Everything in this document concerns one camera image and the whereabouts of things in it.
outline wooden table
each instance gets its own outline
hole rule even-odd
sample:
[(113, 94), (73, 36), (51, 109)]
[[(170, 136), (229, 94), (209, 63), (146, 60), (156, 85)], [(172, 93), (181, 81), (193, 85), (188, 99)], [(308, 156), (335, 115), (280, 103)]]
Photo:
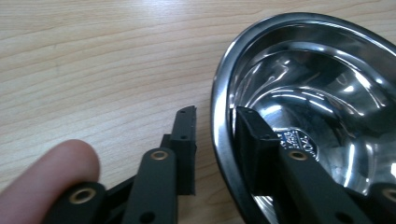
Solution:
[(82, 139), (111, 188), (197, 106), (195, 197), (179, 223), (240, 223), (216, 164), (210, 92), (219, 60), (255, 21), (309, 11), (396, 43), (396, 1), (0, 0), (0, 189), (49, 148)]

